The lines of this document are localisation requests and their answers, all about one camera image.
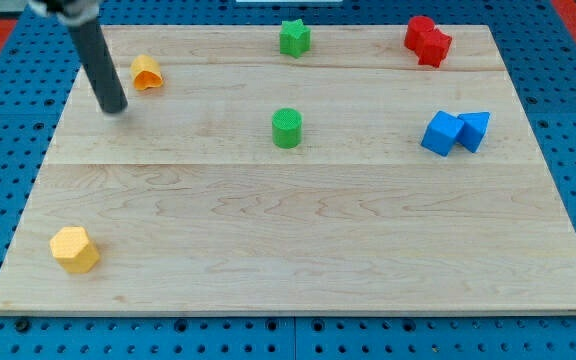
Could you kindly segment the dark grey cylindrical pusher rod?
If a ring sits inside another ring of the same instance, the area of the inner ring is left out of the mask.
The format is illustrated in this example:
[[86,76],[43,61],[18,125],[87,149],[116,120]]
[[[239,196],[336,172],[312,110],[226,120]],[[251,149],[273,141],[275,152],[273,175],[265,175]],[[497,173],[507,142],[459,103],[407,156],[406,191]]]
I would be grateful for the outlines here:
[[107,114],[123,112],[127,97],[98,20],[71,26],[68,32],[100,109]]

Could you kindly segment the silver rod mount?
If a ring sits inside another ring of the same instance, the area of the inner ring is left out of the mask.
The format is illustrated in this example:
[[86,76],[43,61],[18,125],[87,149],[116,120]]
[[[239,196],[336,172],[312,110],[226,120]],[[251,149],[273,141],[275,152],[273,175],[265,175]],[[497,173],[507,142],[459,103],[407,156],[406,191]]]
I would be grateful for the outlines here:
[[65,26],[81,26],[95,20],[101,0],[29,0],[28,5],[41,17],[56,17]]

